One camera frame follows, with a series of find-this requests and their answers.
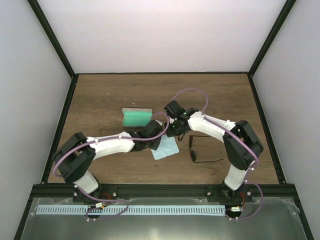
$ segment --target black sunglasses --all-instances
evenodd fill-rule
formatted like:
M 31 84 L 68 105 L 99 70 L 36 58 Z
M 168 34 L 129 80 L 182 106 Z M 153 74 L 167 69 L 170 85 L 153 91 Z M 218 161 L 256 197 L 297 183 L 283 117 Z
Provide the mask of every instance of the black sunglasses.
M 223 158 L 219 159 L 219 160 L 216 160 L 216 161 L 197 161 L 197 155 L 196 153 L 191 150 L 192 148 L 192 142 L 194 140 L 194 137 L 198 137 L 198 138 L 207 138 L 207 137 L 210 137 L 210 136 L 199 136 L 199 135 L 190 135 L 189 136 L 189 154 L 190 154 L 190 158 L 192 160 L 192 162 L 194 162 L 195 164 L 202 164 L 202 163 L 216 163 L 216 162 L 219 162 L 219 161 L 222 161 Z

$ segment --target teal box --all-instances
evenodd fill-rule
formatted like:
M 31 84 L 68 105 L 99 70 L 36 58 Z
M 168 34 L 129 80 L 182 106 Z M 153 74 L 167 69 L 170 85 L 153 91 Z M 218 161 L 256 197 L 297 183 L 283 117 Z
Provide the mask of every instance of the teal box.
M 152 118 L 150 108 L 122 108 L 124 127 L 144 127 Z

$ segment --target black metal frame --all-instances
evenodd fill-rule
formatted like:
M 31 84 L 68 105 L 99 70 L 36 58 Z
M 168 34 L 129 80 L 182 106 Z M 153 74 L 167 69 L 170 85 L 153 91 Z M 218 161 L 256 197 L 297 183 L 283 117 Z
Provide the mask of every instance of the black metal frame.
M 52 167 L 52 155 L 57 150 L 58 143 L 63 131 L 63 127 L 67 118 L 68 110 L 73 98 L 73 94 L 76 88 L 79 74 L 75 74 L 73 71 L 61 45 L 58 42 L 52 28 L 49 25 L 45 14 L 41 10 L 41 7 L 37 0 L 27 0 L 33 9 L 36 17 L 38 18 L 40 24 L 42 25 L 45 33 L 47 34 L 49 40 L 51 41 L 54 49 L 56 50 L 58 56 L 60 57 L 65 69 L 70 75 L 71 82 L 70 87 L 66 96 L 66 100 L 62 109 L 62 113 L 58 122 L 58 126 L 54 135 L 53 143 L 49 152 L 47 163 L 43 172 L 41 179 L 41 184 L 36 184 L 33 186 L 30 197 L 26 204 L 23 216 L 21 218 L 20 224 L 18 226 L 15 240 L 21 238 L 26 220 L 30 211 L 33 198 L 70 198 L 73 196 L 75 188 L 73 185 L 66 183 L 48 183 L 48 177 Z M 271 157 L 273 160 L 274 168 L 277 174 L 277 178 L 280 184 L 261 184 L 260 187 L 263 191 L 265 197 L 292 197 L 295 205 L 300 209 L 299 217 L 303 224 L 304 232 L 307 239 L 314 239 L 311 233 L 308 221 L 306 219 L 303 207 L 301 205 L 297 190 L 294 184 L 288 184 L 284 172 L 282 170 L 279 157 L 267 124 L 267 120 L 259 100 L 257 90 L 253 81 L 253 75 L 257 71 L 260 63 L 263 61 L 268 49 L 270 48 L 273 40 L 275 39 L 277 33 L 279 32 L 281 26 L 283 25 L 285 19 L 287 18 L 290 10 L 294 6 L 296 0 L 287 0 L 276 19 L 270 33 L 268 34 L 259 54 L 257 55 L 251 69 L 249 72 L 140 72 L 140 73 L 105 73 L 105 74 L 247 74 L 248 80 L 252 89 L 256 107 L 261 119 L 262 127 L 266 136 L 266 140 L 269 146 Z M 116 190 L 117 197 L 119 198 L 147 198 L 147 197 L 191 197 L 191 198 L 208 198 L 207 192 L 211 191 L 220 185 L 216 184 L 199 184 L 199 185 L 167 185 L 167 184 L 102 184 L 104 189 Z M 260 193 L 254 185 L 247 185 L 251 192 L 252 197 L 259 197 Z

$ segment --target brown wood surface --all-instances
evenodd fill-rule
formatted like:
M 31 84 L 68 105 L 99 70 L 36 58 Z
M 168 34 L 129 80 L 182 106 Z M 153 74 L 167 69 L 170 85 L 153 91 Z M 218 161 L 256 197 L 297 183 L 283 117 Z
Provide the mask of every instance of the brown wood surface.
M 250 174 L 249 180 L 259 184 L 277 184 L 266 137 L 245 74 L 80 75 L 59 145 L 76 132 L 83 132 L 87 137 L 118 134 L 125 130 L 122 108 L 150 108 L 154 113 L 160 112 L 184 88 L 198 88 L 207 93 L 208 115 L 235 122 L 244 119 L 251 124 L 264 145 L 264 152 L 259 158 L 260 165 Z M 181 94 L 177 101 L 185 109 L 194 107 L 201 110 L 205 104 L 205 98 L 196 91 Z M 178 154 L 155 160 L 150 149 L 117 153 L 95 160 L 89 170 L 101 183 L 221 183 L 230 167 L 224 144 L 213 137 L 194 138 L 192 149 L 198 162 L 224 158 L 217 163 L 195 164 L 189 156 L 189 134 L 177 142 Z M 62 181 L 62 178 L 50 174 L 49 182 Z

